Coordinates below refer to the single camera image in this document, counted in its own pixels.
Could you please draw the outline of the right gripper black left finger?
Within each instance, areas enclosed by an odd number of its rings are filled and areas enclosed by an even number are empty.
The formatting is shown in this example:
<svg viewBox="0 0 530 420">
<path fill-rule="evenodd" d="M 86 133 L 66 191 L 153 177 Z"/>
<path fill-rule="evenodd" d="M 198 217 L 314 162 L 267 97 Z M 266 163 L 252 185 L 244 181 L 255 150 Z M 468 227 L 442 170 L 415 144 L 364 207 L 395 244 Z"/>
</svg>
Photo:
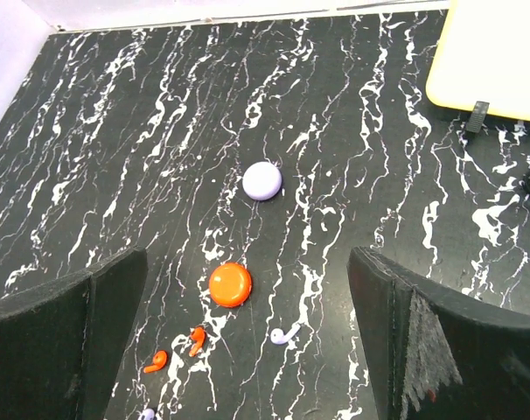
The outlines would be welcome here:
<svg viewBox="0 0 530 420">
<path fill-rule="evenodd" d="M 102 419 L 147 275 L 128 248 L 0 299 L 0 419 Z"/>
</svg>

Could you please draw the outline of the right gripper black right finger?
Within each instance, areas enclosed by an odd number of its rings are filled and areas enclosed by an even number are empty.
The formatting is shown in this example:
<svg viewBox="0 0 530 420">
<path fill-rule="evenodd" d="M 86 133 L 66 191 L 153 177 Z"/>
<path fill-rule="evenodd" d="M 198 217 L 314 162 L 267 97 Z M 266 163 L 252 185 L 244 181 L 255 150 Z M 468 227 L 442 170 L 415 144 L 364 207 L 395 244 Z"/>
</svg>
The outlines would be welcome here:
<svg viewBox="0 0 530 420">
<path fill-rule="evenodd" d="M 381 419 L 530 419 L 530 316 L 369 248 L 347 273 Z"/>
</svg>

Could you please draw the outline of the lilac earbud front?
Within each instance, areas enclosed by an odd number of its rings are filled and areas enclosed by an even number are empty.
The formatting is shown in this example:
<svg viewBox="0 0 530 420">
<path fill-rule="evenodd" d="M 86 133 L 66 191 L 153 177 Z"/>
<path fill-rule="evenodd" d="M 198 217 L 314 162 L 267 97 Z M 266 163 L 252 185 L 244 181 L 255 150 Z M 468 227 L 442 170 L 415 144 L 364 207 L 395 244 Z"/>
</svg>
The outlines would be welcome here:
<svg viewBox="0 0 530 420">
<path fill-rule="evenodd" d="M 155 420 L 156 412 L 151 408 L 144 409 L 138 417 L 138 420 Z"/>
</svg>

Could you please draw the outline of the lilac earbud charging case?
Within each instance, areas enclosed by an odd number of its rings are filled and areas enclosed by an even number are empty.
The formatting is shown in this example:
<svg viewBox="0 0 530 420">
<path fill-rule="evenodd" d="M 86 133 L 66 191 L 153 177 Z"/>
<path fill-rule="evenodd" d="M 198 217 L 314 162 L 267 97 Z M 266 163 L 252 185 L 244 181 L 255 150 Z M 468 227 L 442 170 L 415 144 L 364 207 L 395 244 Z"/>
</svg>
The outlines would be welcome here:
<svg viewBox="0 0 530 420">
<path fill-rule="evenodd" d="M 242 177 L 243 191 L 252 200 L 269 200 L 279 192 L 281 186 L 280 170 L 267 161 L 252 164 Z"/>
</svg>

